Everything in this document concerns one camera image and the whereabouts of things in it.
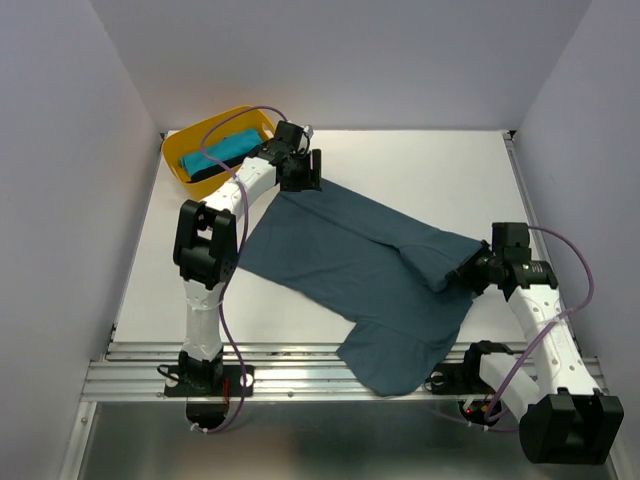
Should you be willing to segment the dark blue-grey t shirt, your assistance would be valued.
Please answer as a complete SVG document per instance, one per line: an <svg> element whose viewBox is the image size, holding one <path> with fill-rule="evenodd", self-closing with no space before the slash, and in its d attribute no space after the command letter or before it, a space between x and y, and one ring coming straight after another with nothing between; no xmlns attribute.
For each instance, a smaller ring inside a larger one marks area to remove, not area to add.
<svg viewBox="0 0 640 480"><path fill-rule="evenodd" d="M240 266L353 322L338 357L365 387L399 396L455 344L474 292L453 273L481 249L325 180L276 195Z"/></svg>

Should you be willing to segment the yellow plastic basket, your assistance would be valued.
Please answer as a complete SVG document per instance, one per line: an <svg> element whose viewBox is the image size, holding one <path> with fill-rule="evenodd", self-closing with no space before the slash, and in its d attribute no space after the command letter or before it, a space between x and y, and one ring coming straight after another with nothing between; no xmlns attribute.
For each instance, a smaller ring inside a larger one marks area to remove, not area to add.
<svg viewBox="0 0 640 480"><path fill-rule="evenodd" d="M248 105L235 107L219 113L187 128L169 134L162 145L165 162L176 181L187 192L189 198L202 200L217 190L228 178L227 172L222 172L200 182L192 182L186 170L180 165L180 159L199 150L202 138L216 124L226 118L248 109ZM225 123L213 133L205 142L206 147L219 143L229 135L243 132L247 129L257 131L263 141L268 140L275 132L275 125L262 110L254 110Z"/></svg>

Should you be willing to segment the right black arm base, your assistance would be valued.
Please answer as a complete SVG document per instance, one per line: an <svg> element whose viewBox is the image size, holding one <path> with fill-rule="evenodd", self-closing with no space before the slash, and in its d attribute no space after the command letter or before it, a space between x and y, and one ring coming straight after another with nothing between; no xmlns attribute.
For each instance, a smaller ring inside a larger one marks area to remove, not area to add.
<svg viewBox="0 0 640 480"><path fill-rule="evenodd" d="M493 394L494 389L480 377L480 361L484 355L494 353L514 354L506 344L487 340L474 342L461 362L437 364L425 383L430 385L434 395Z"/></svg>

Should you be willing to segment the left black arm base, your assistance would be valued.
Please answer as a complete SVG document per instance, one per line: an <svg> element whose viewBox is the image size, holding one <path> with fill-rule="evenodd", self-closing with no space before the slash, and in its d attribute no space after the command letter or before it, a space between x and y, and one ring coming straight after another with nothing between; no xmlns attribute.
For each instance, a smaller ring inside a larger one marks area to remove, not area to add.
<svg viewBox="0 0 640 480"><path fill-rule="evenodd" d="M212 361L199 361L181 351L178 363L160 364L156 371L164 378L164 395L188 397L250 397L255 367L225 364L222 352Z"/></svg>

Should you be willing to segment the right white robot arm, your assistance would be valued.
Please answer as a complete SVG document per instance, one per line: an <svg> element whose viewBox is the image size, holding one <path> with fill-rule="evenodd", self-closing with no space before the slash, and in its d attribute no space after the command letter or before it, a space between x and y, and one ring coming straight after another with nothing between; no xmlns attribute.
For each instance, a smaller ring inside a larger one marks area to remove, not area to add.
<svg viewBox="0 0 640 480"><path fill-rule="evenodd" d="M526 340L521 355L491 341L469 347L460 366L461 381L490 401L486 407L467 405L462 412L486 430L511 413L523 453L532 463L600 465L624 409L585 366L567 323L574 311L561 307L550 264L532 257L533 230L525 223L493 224L490 246L456 272L476 291L496 286Z"/></svg>

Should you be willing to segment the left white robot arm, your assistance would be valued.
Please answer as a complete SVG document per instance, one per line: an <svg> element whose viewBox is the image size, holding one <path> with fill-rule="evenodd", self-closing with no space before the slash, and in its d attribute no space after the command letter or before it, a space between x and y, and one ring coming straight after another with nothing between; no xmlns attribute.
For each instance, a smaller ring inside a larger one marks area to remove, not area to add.
<svg viewBox="0 0 640 480"><path fill-rule="evenodd" d="M272 138L245 156L240 167L203 200L185 201L179 211L173 261L186 293L186 337L180 368L199 393L215 392L223 371L220 313L226 288L248 233L237 223L267 191L321 188L321 151L311 147L312 127L279 121Z"/></svg>

